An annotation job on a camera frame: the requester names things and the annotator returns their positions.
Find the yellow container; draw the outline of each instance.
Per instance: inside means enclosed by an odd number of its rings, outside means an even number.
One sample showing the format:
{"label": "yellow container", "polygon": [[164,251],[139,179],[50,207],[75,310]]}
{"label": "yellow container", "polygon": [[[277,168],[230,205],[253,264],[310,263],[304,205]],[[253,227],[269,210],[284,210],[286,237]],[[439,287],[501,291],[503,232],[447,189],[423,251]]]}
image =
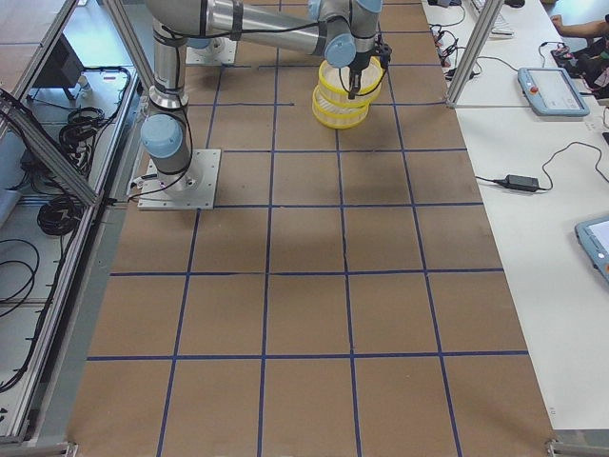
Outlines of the yellow container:
{"label": "yellow container", "polygon": [[358,126],[368,114],[368,105],[356,108],[339,107],[322,97],[320,87],[313,90],[313,115],[331,129],[350,129]]}
{"label": "yellow container", "polygon": [[355,97],[354,100],[349,100],[348,92],[343,89],[343,86],[348,88],[349,85],[349,68],[344,68],[339,73],[338,69],[323,61],[319,69],[320,94],[327,101],[339,107],[363,107],[376,100],[379,93],[381,93],[380,81],[382,78],[383,69],[381,68],[381,63],[379,59],[373,57],[370,59],[368,68],[362,72],[360,94],[365,95]]}

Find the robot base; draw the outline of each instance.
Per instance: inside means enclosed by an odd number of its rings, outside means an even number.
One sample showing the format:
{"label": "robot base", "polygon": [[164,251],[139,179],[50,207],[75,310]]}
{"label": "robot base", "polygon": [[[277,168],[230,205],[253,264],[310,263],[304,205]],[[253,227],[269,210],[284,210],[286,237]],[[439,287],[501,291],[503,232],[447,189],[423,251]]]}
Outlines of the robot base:
{"label": "robot base", "polygon": [[224,48],[220,52],[209,52],[204,55],[198,54],[193,48],[187,48],[187,67],[220,67],[222,65],[233,65],[237,55],[237,42],[226,40]]}
{"label": "robot base", "polygon": [[[187,189],[178,196],[168,195],[163,190],[145,195],[138,201],[138,208],[142,210],[176,210],[176,209],[213,209],[218,183],[218,170],[220,169],[219,149],[195,149],[192,152],[192,161],[198,163],[204,175],[199,186]],[[156,167],[150,160],[147,174],[156,173]],[[142,192],[159,190],[158,180],[145,181]]]}

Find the white table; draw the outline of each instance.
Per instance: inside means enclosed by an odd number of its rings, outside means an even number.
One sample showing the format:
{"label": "white table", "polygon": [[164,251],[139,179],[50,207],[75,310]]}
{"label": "white table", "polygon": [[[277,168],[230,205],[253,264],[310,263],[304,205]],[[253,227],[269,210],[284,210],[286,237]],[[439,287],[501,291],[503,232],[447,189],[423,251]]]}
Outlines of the white table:
{"label": "white table", "polygon": [[[461,10],[429,7],[430,23],[452,23]],[[474,26],[471,10],[451,27],[465,45]],[[538,45],[560,41],[540,2],[501,8],[516,32],[489,40],[482,55],[514,67],[540,67]],[[551,46],[544,51],[549,55]],[[521,94],[516,73],[500,62],[481,61],[484,72],[470,81],[457,114],[475,172],[489,178],[522,174],[548,183],[540,166],[572,141],[603,150],[600,168],[609,174],[609,147],[601,132],[602,107],[586,101],[591,114],[580,121],[544,121]],[[554,66],[551,58],[548,64]],[[574,146],[548,167],[555,188],[522,194],[480,185],[522,330],[554,429],[609,428],[609,284],[592,269],[578,245],[578,222],[609,214],[609,186],[594,171],[598,154]]]}

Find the mouse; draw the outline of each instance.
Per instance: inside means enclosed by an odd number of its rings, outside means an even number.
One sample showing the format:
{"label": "mouse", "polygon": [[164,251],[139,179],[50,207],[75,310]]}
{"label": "mouse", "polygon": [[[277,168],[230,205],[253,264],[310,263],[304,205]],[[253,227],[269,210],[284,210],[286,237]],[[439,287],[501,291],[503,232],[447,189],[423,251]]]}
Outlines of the mouse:
{"label": "mouse", "polygon": [[524,6],[524,0],[503,0],[503,3],[512,8],[522,8]]}

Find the human hand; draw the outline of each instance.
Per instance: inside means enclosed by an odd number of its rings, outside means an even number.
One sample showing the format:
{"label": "human hand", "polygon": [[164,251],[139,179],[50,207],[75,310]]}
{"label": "human hand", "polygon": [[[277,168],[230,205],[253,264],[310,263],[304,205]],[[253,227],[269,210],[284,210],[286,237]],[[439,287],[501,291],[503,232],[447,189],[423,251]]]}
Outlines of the human hand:
{"label": "human hand", "polygon": [[550,16],[550,20],[554,27],[556,28],[559,34],[562,34],[562,16],[560,14],[555,14],[554,16]]}

